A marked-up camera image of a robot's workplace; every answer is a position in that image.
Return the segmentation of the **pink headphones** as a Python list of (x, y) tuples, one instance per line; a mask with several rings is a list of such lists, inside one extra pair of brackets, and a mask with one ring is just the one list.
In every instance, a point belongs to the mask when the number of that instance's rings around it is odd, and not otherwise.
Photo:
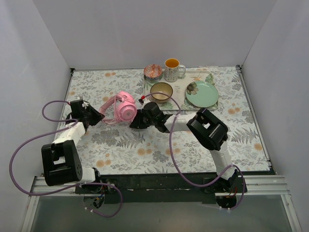
[(132, 122), (137, 115), (137, 107), (133, 96), (120, 91), (109, 98), (99, 109), (99, 113), (105, 115), (107, 109), (113, 105), (113, 118), (103, 118), (101, 121), (108, 125), (121, 122)]

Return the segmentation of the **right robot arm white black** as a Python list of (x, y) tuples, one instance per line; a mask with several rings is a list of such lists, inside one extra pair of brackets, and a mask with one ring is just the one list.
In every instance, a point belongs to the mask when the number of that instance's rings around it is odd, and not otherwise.
[(206, 184), (195, 184), (189, 181), (181, 173), (175, 159), (172, 158), (177, 172), (188, 184), (205, 188), (218, 183), (219, 188), (224, 192), (229, 192), (235, 188), (238, 175), (227, 150), (228, 128), (208, 109), (200, 108), (196, 113), (187, 115), (172, 115), (161, 111), (155, 102), (148, 102), (137, 111), (129, 127), (143, 130), (150, 126), (154, 126), (162, 133), (169, 134), (170, 152), (172, 152), (172, 133), (174, 131), (192, 132), (200, 144), (210, 151), (215, 163), (217, 177)]

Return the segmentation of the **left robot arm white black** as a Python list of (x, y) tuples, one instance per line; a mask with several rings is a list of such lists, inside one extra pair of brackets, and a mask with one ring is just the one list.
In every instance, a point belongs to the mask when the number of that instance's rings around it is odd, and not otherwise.
[(48, 186), (66, 183), (86, 183), (92, 193), (102, 190), (96, 168), (84, 168), (77, 152), (77, 144), (90, 126), (97, 125), (104, 115), (84, 100), (69, 102), (71, 113), (66, 118), (65, 130), (52, 143), (41, 148), (45, 181)]

